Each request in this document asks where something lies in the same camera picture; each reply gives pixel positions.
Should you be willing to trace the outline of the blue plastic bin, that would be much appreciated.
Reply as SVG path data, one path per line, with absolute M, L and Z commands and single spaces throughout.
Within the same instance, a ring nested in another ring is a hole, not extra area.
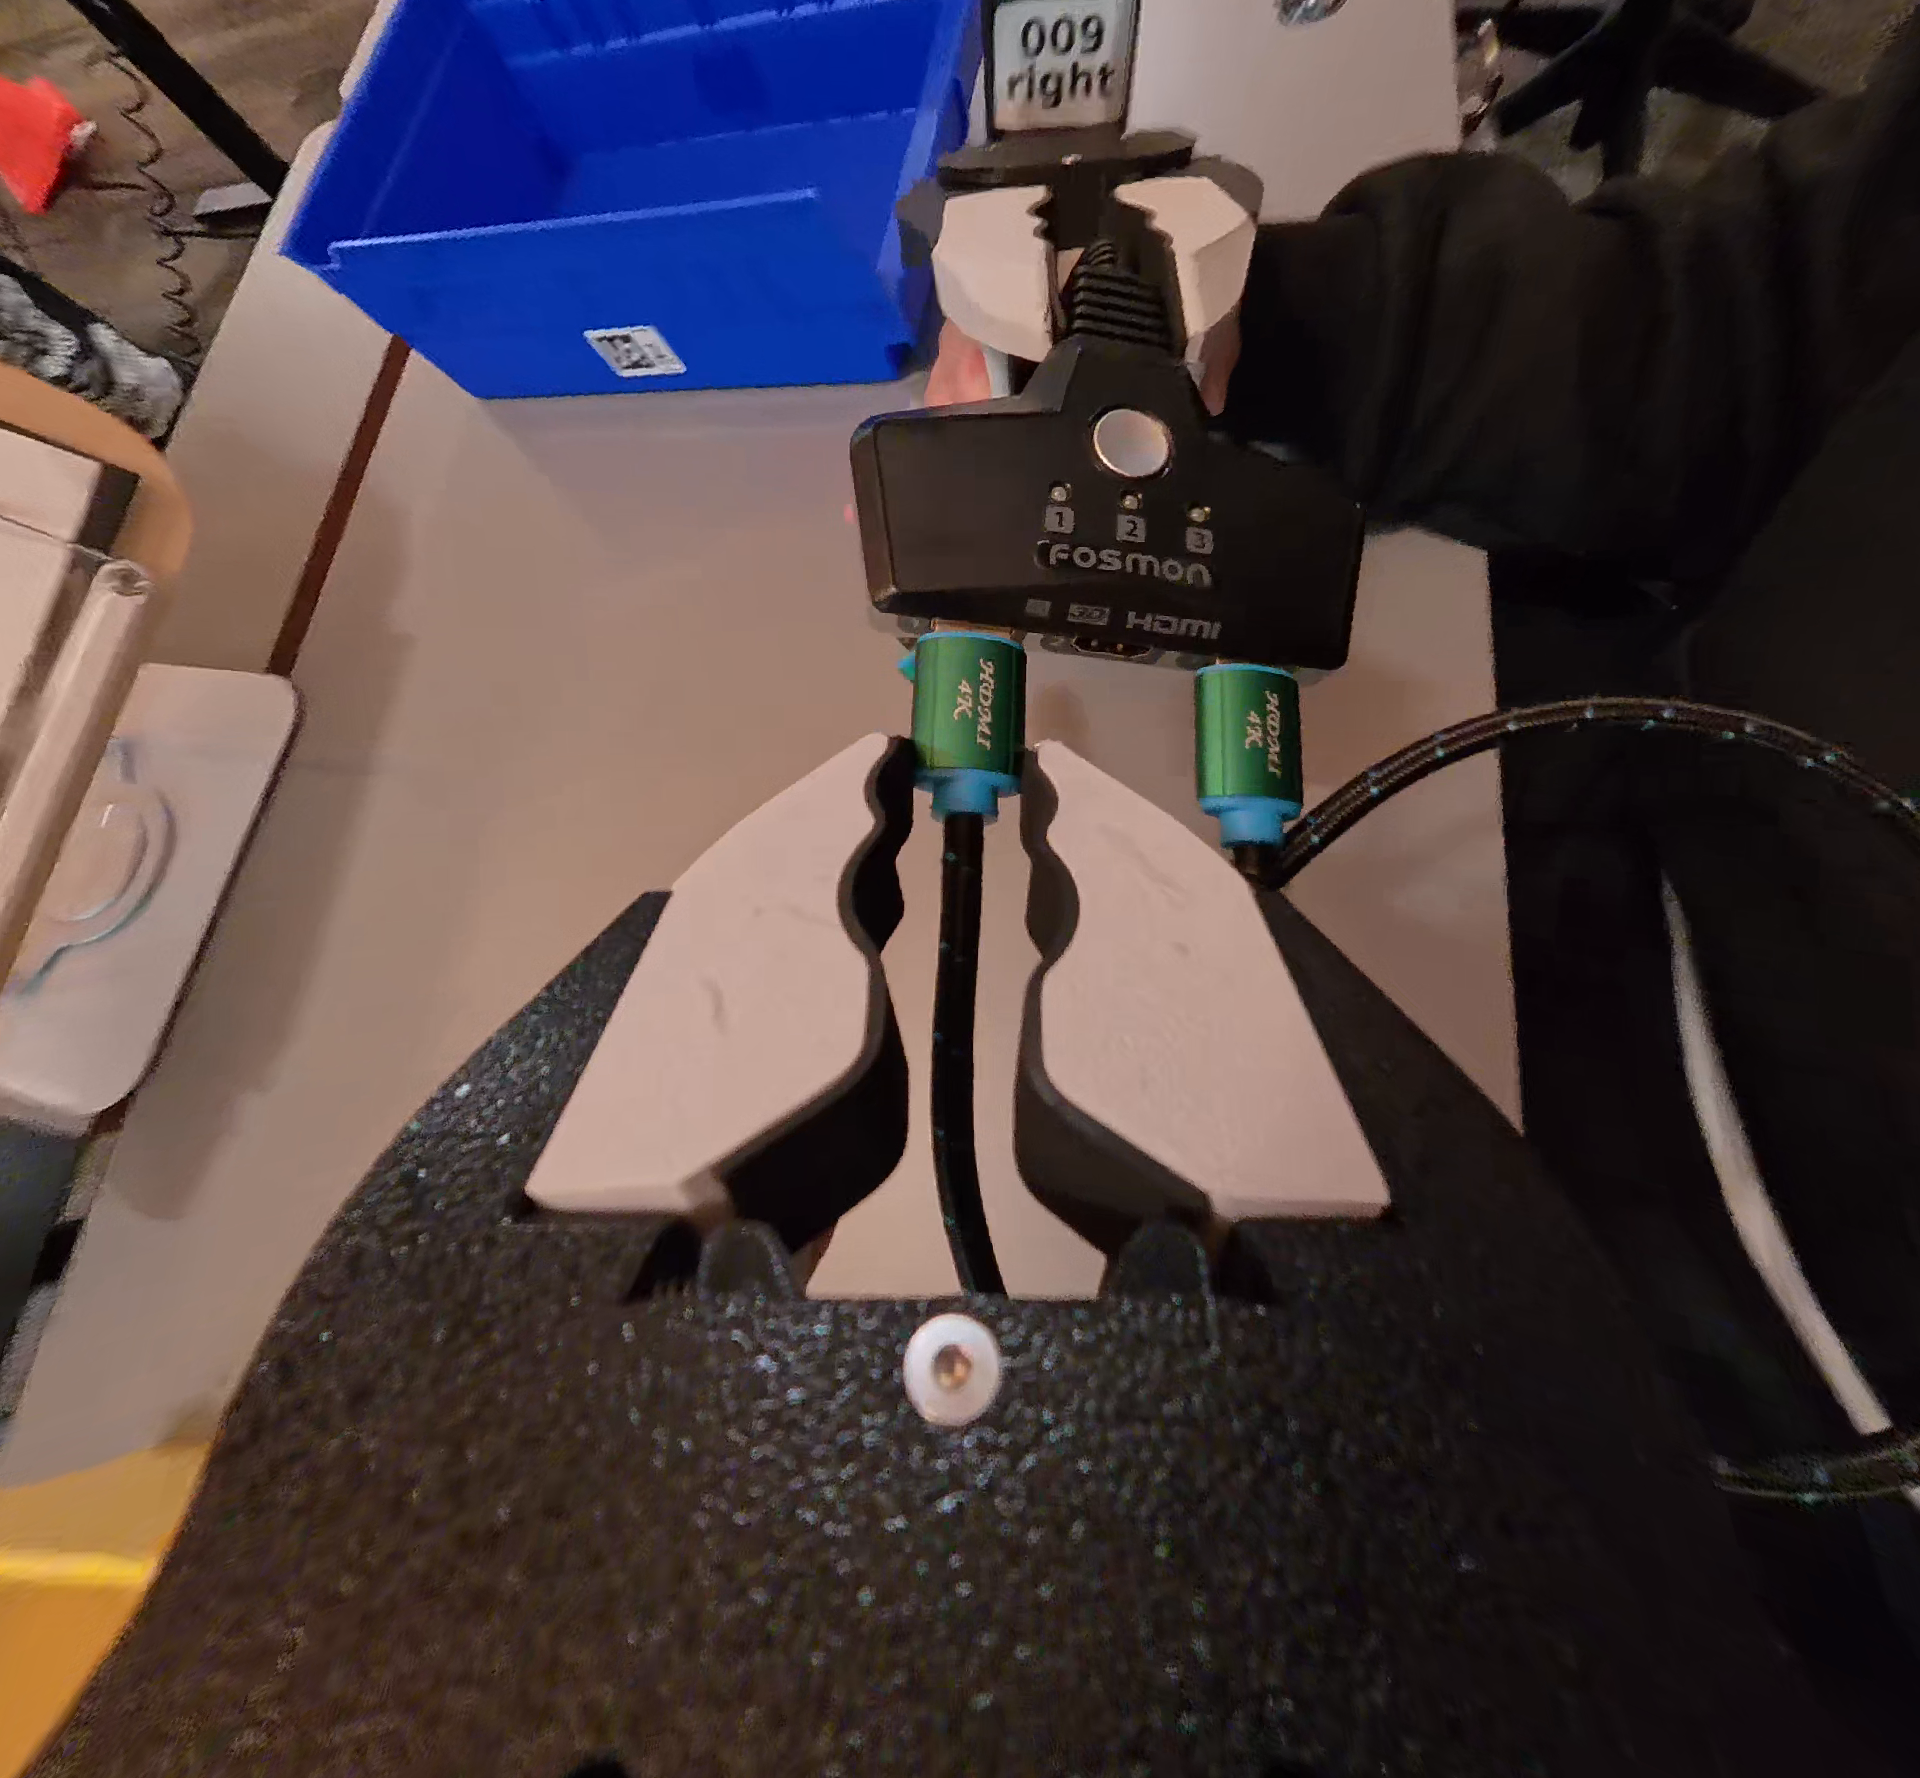
M 978 0 L 398 0 L 283 255 L 469 396 L 898 377 Z

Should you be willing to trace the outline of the white hoodie drawstring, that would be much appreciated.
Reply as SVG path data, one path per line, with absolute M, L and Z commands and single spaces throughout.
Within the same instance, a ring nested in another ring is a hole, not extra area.
M 1661 901 L 1684 1083 L 1735 1238 L 1772 1306 L 1783 1315 L 1848 1425 L 1862 1436 L 1888 1434 L 1894 1430 L 1892 1416 L 1813 1294 L 1788 1230 L 1765 1186 L 1765 1173 L 1717 1044 L 1687 911 L 1667 881 L 1661 888 Z

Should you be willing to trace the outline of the yellow plastic bin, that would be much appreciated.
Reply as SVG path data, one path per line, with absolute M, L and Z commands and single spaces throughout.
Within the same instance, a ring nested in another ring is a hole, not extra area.
M 167 1445 L 2 1491 L 2 1771 L 24 1771 L 137 1610 L 205 1473 Z

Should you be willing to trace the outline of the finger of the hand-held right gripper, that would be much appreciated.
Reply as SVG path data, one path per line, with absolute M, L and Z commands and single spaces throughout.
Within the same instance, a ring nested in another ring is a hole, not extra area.
M 1184 363 L 1200 373 L 1235 319 L 1260 226 L 1260 175 L 1235 162 L 1188 162 L 1141 183 L 1141 212 L 1168 248 Z
M 1060 256 L 1049 183 L 940 191 L 930 248 L 942 317 L 983 350 L 1043 361 L 1057 341 Z

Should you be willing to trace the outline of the grey desk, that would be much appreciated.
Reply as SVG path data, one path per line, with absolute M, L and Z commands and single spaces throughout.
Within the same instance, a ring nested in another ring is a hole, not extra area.
M 1272 216 L 1452 142 L 1452 0 L 1144 0 L 1139 118 Z M 172 467 L 196 535 L 162 662 L 280 666 L 304 720 L 5 1439 L 5 1484 L 214 1430 L 348 1190 L 631 901 L 859 735 L 903 732 L 848 436 L 911 384 L 482 403 L 412 356 L 293 662 L 283 634 L 385 339 L 251 264 Z M 1307 790 L 1491 708 L 1484 558 L 1368 544 Z M 1519 1120 L 1495 764 L 1444 772 L 1294 904 Z

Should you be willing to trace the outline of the grey fuzzy cloth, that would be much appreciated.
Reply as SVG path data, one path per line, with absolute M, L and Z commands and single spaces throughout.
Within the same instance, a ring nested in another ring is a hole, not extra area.
M 163 447 L 192 373 L 147 350 L 47 279 L 2 256 L 2 361 L 125 423 Z

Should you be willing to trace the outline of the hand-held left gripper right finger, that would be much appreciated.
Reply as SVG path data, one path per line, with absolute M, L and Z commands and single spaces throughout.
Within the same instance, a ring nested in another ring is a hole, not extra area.
M 1235 867 L 1062 741 L 1025 760 L 1014 1150 L 1107 1258 L 1139 1228 L 1377 1219 L 1390 1190 Z

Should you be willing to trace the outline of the person's right hand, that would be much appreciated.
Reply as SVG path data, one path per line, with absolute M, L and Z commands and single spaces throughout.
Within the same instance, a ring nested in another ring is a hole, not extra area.
M 922 405 L 945 410 L 1005 399 L 1014 392 L 1014 361 L 945 321 L 925 374 Z

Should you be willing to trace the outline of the red object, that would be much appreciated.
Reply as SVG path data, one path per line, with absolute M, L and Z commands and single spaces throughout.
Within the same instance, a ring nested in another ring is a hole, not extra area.
M 0 99 L 5 189 L 20 212 L 43 216 L 98 127 L 46 77 L 2 77 Z

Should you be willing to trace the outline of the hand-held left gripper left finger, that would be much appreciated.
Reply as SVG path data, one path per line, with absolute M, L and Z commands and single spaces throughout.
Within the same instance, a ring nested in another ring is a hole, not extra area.
M 914 790 L 911 745 L 865 735 L 685 870 L 526 1178 L 532 1207 L 757 1221 L 814 1254 L 896 1172 L 908 1060 L 881 954 Z

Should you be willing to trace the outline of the black HDMI switch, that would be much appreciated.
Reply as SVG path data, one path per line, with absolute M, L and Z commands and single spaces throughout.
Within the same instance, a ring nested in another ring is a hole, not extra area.
M 852 438 L 878 610 L 1279 668 L 1348 659 L 1357 501 L 1212 424 L 1171 345 L 1168 272 L 1095 242 L 1022 392 Z

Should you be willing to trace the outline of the person's right forearm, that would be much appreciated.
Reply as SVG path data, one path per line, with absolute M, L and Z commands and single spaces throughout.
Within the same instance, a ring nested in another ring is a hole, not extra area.
M 1916 341 L 1916 233 L 1910 24 L 1693 180 L 1424 155 L 1260 230 L 1224 418 L 1371 529 L 1701 583 Z

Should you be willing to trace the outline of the black tripod leg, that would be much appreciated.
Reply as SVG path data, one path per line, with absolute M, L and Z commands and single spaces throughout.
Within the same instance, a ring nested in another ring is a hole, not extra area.
M 279 199 L 288 164 L 233 111 L 131 0 L 63 0 L 159 93 L 268 203 Z

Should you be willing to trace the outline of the wooden document stand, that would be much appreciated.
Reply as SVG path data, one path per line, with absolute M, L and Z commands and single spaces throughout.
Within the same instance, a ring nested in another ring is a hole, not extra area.
M 125 423 L 2 382 L 2 1114 L 75 1139 L 156 1065 L 298 694 L 153 659 L 184 491 Z

